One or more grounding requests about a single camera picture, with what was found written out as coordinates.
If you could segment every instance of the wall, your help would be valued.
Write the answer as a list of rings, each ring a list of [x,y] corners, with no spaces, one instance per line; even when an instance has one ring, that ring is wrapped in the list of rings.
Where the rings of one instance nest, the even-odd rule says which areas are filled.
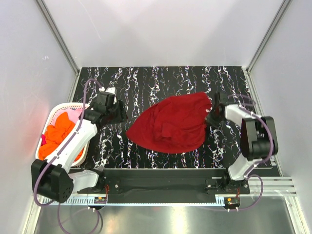
[[[282,0],[44,0],[78,66],[247,66]]]
[[[312,1],[293,1],[252,70],[264,112],[275,119],[279,160],[312,230]]]
[[[20,234],[36,144],[75,77],[34,0],[2,0],[0,12],[0,229]]]

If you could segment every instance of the white plastic basket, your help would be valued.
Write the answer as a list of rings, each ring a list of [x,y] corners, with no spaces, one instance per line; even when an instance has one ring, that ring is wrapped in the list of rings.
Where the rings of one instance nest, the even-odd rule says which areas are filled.
[[[69,103],[63,103],[63,104],[60,104],[60,105],[57,105],[56,107],[54,107],[54,108],[52,109],[52,111],[50,112],[50,114],[49,114],[49,117],[48,117],[48,119],[47,119],[47,122],[45,123],[45,126],[44,126],[44,128],[43,128],[42,134],[45,133],[45,131],[46,131],[48,125],[52,124],[52,121],[53,121],[53,119],[54,119],[54,117],[55,117],[55,114],[56,114],[59,110],[65,110],[65,109],[68,109],[68,108],[71,108],[71,109],[74,109],[74,110],[76,110],[76,109],[82,109],[82,105],[83,105],[83,104],[82,104],[82,103],[79,103],[79,102],[69,102]],[[38,152],[39,152],[39,148],[40,148],[40,146],[41,146],[41,142],[42,142],[42,140],[41,140],[41,137],[40,137],[40,140],[39,140],[39,143],[38,143],[38,146],[37,146],[37,149],[36,149],[36,154],[35,154],[35,157],[36,157],[36,158],[39,158],[39,157],[38,157]],[[86,156],[87,156],[87,152],[88,152],[89,143],[90,143],[90,142],[88,142],[88,143],[86,144],[86,146],[83,148],[83,152],[82,152],[81,157],[80,157],[76,162],[73,162],[72,167],[79,166],[80,164],[82,164],[82,163],[85,161]]]

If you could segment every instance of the magenta cloth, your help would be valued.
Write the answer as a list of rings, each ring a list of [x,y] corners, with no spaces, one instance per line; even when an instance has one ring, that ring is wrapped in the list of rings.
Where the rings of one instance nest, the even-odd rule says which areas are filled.
[[[65,110],[57,111],[51,123],[53,126],[55,125],[55,121],[57,120],[57,118],[64,112],[67,112],[68,118],[70,121],[72,121],[73,123],[76,123],[79,120],[79,116],[82,112],[82,109],[73,110],[73,109],[68,108]]]
[[[44,134],[42,134],[41,135],[41,146],[42,145],[45,145],[47,142],[45,141],[45,135]]]

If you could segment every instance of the red cloth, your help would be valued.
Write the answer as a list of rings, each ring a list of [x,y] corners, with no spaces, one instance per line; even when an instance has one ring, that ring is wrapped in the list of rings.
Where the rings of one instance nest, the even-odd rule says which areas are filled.
[[[210,108],[204,92],[172,96],[143,112],[126,135],[146,149],[169,154],[189,152],[204,142],[206,110]]]

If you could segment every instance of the black marble tabletop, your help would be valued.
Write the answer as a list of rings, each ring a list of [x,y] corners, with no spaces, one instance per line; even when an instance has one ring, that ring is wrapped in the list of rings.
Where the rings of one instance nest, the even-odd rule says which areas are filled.
[[[240,128],[226,121],[210,129],[198,149],[183,154],[164,154],[132,143],[125,132],[137,117],[152,105],[173,95],[203,91],[212,100],[217,91],[250,95],[241,67],[93,67],[83,68],[74,94],[82,102],[83,85],[97,79],[105,88],[116,87],[126,106],[126,123],[105,126],[90,141],[82,167],[96,168],[223,168],[239,155]],[[88,86],[88,103],[96,96],[96,86]]]

